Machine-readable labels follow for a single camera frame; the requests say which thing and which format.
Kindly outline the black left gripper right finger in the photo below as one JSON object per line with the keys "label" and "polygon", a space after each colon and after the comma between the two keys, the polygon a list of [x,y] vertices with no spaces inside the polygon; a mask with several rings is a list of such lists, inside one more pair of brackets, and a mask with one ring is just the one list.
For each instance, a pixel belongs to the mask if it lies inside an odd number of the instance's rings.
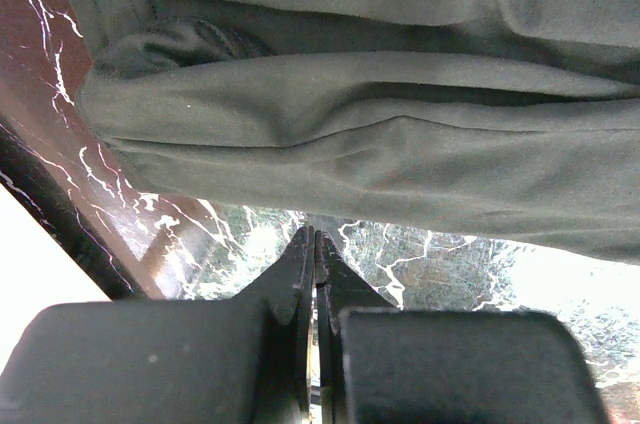
{"label": "black left gripper right finger", "polygon": [[326,423],[604,423],[579,344],[540,312],[402,311],[315,236]]}

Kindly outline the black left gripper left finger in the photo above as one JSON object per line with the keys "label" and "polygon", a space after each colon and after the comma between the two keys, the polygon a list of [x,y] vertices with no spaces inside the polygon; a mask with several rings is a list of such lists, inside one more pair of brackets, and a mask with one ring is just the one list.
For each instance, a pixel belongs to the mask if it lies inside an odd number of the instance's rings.
{"label": "black left gripper left finger", "polygon": [[61,304],[1,375],[5,423],[304,423],[315,233],[221,300]]}

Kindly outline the black printed t-shirt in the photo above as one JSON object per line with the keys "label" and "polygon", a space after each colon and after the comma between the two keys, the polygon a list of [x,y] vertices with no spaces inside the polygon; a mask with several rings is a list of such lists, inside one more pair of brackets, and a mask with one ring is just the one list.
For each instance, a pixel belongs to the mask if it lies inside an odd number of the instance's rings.
{"label": "black printed t-shirt", "polygon": [[69,0],[138,189],[639,260],[639,0]]}

